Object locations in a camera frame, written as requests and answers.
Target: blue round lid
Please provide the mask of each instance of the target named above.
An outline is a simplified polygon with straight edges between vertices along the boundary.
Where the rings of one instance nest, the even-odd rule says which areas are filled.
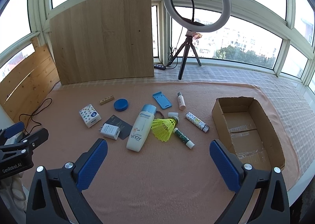
[[[116,111],[124,111],[128,108],[128,101],[126,99],[116,100],[114,103],[114,108]]]

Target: small pink bottle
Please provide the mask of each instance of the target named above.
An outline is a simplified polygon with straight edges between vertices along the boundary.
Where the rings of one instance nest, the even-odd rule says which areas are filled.
[[[182,96],[182,93],[177,94],[177,101],[179,105],[180,110],[184,110],[186,108],[184,97]]]

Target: tripod leg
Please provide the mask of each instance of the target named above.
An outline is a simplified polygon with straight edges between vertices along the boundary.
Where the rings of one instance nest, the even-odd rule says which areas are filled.
[[[182,77],[183,77],[183,73],[184,73],[184,69],[185,69],[185,65],[186,65],[189,49],[190,49],[190,44],[186,44],[185,45],[185,50],[184,50],[184,56],[182,58],[181,68],[180,68],[179,74],[178,74],[178,80],[181,80]]]
[[[195,54],[196,60],[197,60],[197,62],[198,62],[198,65],[201,66],[201,62],[200,62],[200,60],[199,60],[199,56],[198,56],[198,54],[197,54],[197,52],[196,52],[196,48],[194,47],[193,44],[190,44],[190,46],[191,46],[191,48],[193,49],[193,52],[194,52],[194,54]]]
[[[179,53],[181,52],[181,50],[184,48],[186,44],[186,41],[182,43],[182,45],[179,47],[179,49],[177,50],[177,52],[175,53],[175,55],[173,56],[172,60],[167,64],[168,66],[171,65],[173,63],[173,61],[177,58],[177,56],[179,55]]]

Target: ring light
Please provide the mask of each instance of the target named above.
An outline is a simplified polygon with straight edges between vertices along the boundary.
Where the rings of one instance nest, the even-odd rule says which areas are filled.
[[[213,32],[223,27],[226,24],[227,20],[229,19],[231,15],[231,8],[232,8],[231,0],[222,0],[222,3],[223,3],[222,14],[215,23],[204,25],[204,26],[198,26],[198,25],[193,25],[184,21],[182,17],[175,10],[172,0],[164,0],[164,6],[167,12],[170,14],[170,16],[181,26],[187,28],[190,31],[195,31],[195,32]]]

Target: checkered tablecloth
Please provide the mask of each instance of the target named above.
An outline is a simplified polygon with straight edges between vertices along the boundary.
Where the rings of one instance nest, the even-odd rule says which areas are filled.
[[[173,70],[155,69],[153,78],[112,79],[64,86],[58,84],[54,90],[102,84],[179,81],[177,78],[178,72],[179,66]],[[306,171],[315,159],[315,114],[302,94],[289,80],[253,70],[206,65],[202,67],[198,65],[186,65],[181,81],[235,82],[260,87],[277,110],[284,128],[291,139],[298,157],[300,175]]]

